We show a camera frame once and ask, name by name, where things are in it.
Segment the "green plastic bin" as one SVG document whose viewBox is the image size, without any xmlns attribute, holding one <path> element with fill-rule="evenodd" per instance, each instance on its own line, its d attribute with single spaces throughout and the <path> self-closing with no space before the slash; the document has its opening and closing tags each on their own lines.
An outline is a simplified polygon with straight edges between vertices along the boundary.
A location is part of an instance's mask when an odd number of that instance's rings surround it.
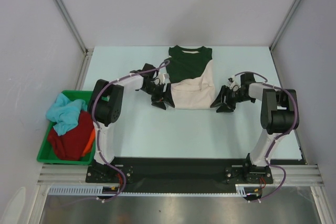
<svg viewBox="0 0 336 224">
<path fill-rule="evenodd" d="M 65 96 L 67 96 L 71 101 L 75 99 L 83 99 L 87 104 L 87 111 L 88 112 L 88 103 L 92 96 L 91 91 L 77 91 L 77 90 L 65 90 L 62 92 Z M 45 134 L 44 140 L 40 147 L 39 153 L 37 155 L 37 161 L 41 163 L 48 163 L 48 164 L 76 164 L 76 165 L 89 165 L 95 154 L 95 141 L 93 143 L 92 151 L 88 153 L 86 156 L 82 157 L 79 161 L 66 161 L 60 160 L 54 153 L 51 144 L 47 141 L 47 136 L 51 129 L 54 128 L 54 123 L 50 121 L 49 127 Z"/>
</svg>

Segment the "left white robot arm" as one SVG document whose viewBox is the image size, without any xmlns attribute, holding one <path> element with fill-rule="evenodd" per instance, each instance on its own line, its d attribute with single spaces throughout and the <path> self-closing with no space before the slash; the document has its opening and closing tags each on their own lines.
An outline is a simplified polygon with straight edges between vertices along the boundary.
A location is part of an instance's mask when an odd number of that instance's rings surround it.
<svg viewBox="0 0 336 224">
<path fill-rule="evenodd" d="M 168 74 L 160 72 L 169 64 L 168 59 L 159 67 L 146 63 L 141 70 L 130 71 L 124 77 L 113 81 L 99 79 L 96 82 L 88 112 L 92 117 L 96 134 L 94 161 L 101 165 L 97 174 L 103 181 L 112 181 L 116 173 L 124 176 L 122 170 L 111 164 L 115 154 L 109 132 L 114 129 L 114 124 L 121 115 L 125 88 L 147 93 L 151 96 L 151 105 L 156 108 L 162 110 L 166 110 L 168 106 L 174 108 L 171 85 L 165 83 Z"/>
</svg>

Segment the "white and green t-shirt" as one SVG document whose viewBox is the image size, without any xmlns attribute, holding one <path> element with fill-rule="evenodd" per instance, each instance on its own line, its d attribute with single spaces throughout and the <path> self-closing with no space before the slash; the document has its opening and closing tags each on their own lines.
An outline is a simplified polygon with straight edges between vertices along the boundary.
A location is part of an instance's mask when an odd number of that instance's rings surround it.
<svg viewBox="0 0 336 224">
<path fill-rule="evenodd" d="M 208 47 L 169 48 L 166 72 L 176 109 L 206 110 L 215 100 L 213 50 Z"/>
</svg>

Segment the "aluminium corner post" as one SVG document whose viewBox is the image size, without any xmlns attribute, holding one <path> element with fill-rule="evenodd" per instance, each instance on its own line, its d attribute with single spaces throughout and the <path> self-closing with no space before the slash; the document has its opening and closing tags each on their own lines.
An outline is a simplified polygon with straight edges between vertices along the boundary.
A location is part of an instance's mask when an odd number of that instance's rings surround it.
<svg viewBox="0 0 336 224">
<path fill-rule="evenodd" d="M 280 42 L 283 34 L 285 33 L 286 29 L 288 28 L 292 18 L 294 17 L 295 13 L 298 11 L 300 4 L 303 0 L 293 0 L 292 4 L 290 5 L 284 20 L 282 21 L 279 29 L 277 30 L 270 46 L 269 50 L 270 53 L 272 54 L 274 50 L 276 49 L 278 43 Z"/>
<path fill-rule="evenodd" d="M 79 31 L 75 25 L 75 22 L 73 21 L 70 13 L 68 12 L 66 5 L 64 4 L 63 0 L 53 0 L 57 9 L 59 10 L 62 18 L 64 19 L 65 24 L 70 30 L 70 33 L 72 34 L 73 38 L 75 39 L 78 47 L 82 51 L 84 55 L 87 54 L 87 47 L 85 46 L 85 43 L 83 42 L 83 39 L 81 38 Z"/>
</svg>

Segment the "light blue t-shirt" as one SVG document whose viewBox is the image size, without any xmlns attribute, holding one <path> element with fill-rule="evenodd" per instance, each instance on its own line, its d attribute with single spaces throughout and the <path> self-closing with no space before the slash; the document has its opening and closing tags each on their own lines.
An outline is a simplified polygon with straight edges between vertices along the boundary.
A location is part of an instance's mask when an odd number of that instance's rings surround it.
<svg viewBox="0 0 336 224">
<path fill-rule="evenodd" d="M 79 115 L 87 111 L 87 104 L 83 99 L 71 101 L 63 93 L 58 94 L 56 101 L 46 112 L 46 118 L 53 122 L 58 136 L 63 136 L 79 124 Z"/>
</svg>

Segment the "dark red t-shirt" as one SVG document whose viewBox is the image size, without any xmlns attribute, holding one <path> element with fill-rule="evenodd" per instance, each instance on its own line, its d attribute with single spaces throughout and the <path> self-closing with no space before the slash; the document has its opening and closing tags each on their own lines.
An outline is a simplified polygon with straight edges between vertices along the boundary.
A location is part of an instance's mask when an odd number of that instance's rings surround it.
<svg viewBox="0 0 336 224">
<path fill-rule="evenodd" d="M 93 129 L 95 128 L 91 115 L 82 111 L 76 128 L 63 136 L 58 136 L 55 130 L 51 129 L 47 141 L 60 160 L 79 161 Z"/>
</svg>

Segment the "left aluminium corner post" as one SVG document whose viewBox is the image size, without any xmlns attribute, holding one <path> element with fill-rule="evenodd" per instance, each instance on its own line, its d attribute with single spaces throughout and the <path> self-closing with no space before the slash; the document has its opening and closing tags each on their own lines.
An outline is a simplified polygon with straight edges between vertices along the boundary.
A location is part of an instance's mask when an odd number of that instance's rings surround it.
<svg viewBox="0 0 336 224">
<path fill-rule="evenodd" d="M 75 39 L 78 47 L 82 51 L 84 55 L 87 54 L 87 47 L 85 46 L 85 43 L 83 42 L 83 39 L 81 38 L 79 31 L 75 25 L 75 22 L 73 21 L 70 13 L 68 12 L 66 5 L 64 4 L 63 0 L 53 0 L 57 9 L 59 10 L 62 18 L 64 19 L 65 24 L 70 30 L 70 33 L 72 34 L 73 38 Z"/>
</svg>

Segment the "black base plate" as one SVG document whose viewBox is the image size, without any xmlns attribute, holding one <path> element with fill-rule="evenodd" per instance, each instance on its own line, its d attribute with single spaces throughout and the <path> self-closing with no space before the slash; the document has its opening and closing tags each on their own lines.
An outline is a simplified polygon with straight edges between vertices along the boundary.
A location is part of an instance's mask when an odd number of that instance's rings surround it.
<svg viewBox="0 0 336 224">
<path fill-rule="evenodd" d="M 236 184 L 273 182 L 270 168 L 249 168 L 243 158 L 116 157 L 111 165 L 92 161 L 86 183 L 121 182 L 126 193 L 232 193 Z"/>
</svg>

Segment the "orange t-shirt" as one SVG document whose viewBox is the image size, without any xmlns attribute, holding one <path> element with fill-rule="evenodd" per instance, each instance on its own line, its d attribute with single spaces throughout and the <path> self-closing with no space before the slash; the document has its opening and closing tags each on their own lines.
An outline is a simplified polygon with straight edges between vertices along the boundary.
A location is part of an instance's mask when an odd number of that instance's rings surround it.
<svg viewBox="0 0 336 224">
<path fill-rule="evenodd" d="M 87 145 L 81 154 L 81 157 L 86 156 L 88 153 L 92 151 L 92 146 L 93 146 L 95 139 L 96 139 L 96 132 L 95 132 L 95 129 L 93 129 L 88 139 Z"/>
</svg>

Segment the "aluminium frame rail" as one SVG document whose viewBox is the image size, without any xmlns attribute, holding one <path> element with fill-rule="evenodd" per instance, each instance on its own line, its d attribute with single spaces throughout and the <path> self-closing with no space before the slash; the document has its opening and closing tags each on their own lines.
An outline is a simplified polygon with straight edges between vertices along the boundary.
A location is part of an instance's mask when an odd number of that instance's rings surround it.
<svg viewBox="0 0 336 224">
<path fill-rule="evenodd" d="M 317 165 L 282 165 L 286 171 L 284 186 L 323 186 Z M 37 185 L 83 185 L 88 166 L 44 164 Z"/>
</svg>

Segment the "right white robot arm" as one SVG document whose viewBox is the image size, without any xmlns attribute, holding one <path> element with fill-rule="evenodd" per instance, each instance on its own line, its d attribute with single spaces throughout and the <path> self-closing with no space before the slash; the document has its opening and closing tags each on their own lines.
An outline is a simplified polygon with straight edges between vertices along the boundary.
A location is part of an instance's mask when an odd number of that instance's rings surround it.
<svg viewBox="0 0 336 224">
<path fill-rule="evenodd" d="M 238 103 L 256 100 L 261 102 L 261 135 L 254 149 L 247 154 L 241 167 L 225 169 L 228 184 L 271 184 L 271 156 L 280 141 L 299 125 L 297 95 L 294 89 L 283 89 L 255 80 L 255 72 L 244 71 L 228 79 L 211 104 L 218 113 L 231 113 Z"/>
</svg>

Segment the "right aluminium corner post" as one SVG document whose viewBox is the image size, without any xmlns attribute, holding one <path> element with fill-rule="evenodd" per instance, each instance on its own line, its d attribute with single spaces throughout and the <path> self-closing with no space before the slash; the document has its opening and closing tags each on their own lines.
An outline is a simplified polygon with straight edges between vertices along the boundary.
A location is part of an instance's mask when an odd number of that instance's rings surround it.
<svg viewBox="0 0 336 224">
<path fill-rule="evenodd" d="M 295 13 L 298 11 L 300 4 L 303 0 L 293 0 L 292 4 L 290 5 L 284 20 L 282 21 L 279 29 L 277 30 L 270 46 L 269 50 L 270 53 L 272 54 L 274 50 L 276 49 L 278 43 L 280 42 L 283 34 L 285 33 L 286 29 L 288 28 L 292 18 L 294 17 Z"/>
</svg>

